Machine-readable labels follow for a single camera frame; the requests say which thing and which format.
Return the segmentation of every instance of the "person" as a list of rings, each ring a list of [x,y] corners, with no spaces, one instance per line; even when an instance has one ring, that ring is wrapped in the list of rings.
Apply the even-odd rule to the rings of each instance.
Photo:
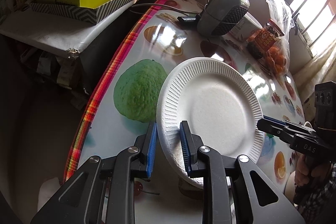
[[[305,164],[306,156],[301,154],[295,168],[294,182],[296,187],[304,186],[310,181],[309,168]],[[330,199],[336,189],[336,163],[326,162],[318,165],[311,171],[311,176],[317,178],[319,183],[302,205],[298,205],[299,213],[306,224],[313,224],[315,218],[321,213],[323,206]]]

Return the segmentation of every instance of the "plastic bag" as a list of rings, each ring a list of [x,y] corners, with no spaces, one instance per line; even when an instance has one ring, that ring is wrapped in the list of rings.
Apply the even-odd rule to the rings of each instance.
[[[294,27],[292,12],[284,0],[266,0],[266,2],[271,20],[280,27],[284,36],[266,52],[265,62],[275,75],[284,75],[289,68],[288,36],[290,29]]]

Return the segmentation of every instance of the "metal screw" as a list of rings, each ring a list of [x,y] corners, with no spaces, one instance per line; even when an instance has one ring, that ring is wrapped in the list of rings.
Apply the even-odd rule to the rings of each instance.
[[[240,155],[240,156],[239,156],[239,160],[240,160],[241,162],[248,162],[248,161],[249,161],[249,157],[246,156],[246,155]]]
[[[128,152],[130,153],[137,153],[139,151],[139,148],[137,148],[136,146],[131,146],[128,148]]]
[[[92,163],[92,164],[95,164],[99,161],[99,157],[98,156],[92,156],[90,157],[89,161]]]
[[[210,151],[210,148],[206,145],[203,145],[199,148],[199,150],[206,153]]]

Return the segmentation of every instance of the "plaid tablecloth edge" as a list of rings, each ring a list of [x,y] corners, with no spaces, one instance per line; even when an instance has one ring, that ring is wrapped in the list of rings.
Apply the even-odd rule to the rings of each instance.
[[[166,0],[157,0],[155,3],[164,4],[165,2]],[[78,168],[78,163],[86,135],[98,110],[99,104],[102,101],[112,79],[114,78],[122,62],[125,60],[127,54],[131,50],[131,47],[137,39],[140,31],[159,9],[160,7],[158,6],[151,6],[147,10],[147,12],[138,20],[136,25],[120,44],[109,65],[107,66],[105,72],[103,73],[99,83],[97,84],[95,90],[93,91],[86,106],[86,109],[83,113],[82,120],[78,126],[77,133],[75,135],[75,138],[73,139],[73,143],[68,154],[68,160],[63,176],[64,182],[68,180]]]

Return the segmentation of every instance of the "shelf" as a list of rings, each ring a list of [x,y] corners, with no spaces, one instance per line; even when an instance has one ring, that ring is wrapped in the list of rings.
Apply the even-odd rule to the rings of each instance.
[[[71,18],[16,11],[0,25],[0,34],[41,50],[68,58],[70,51],[83,52],[116,18],[139,0],[133,0],[110,14],[97,25]]]

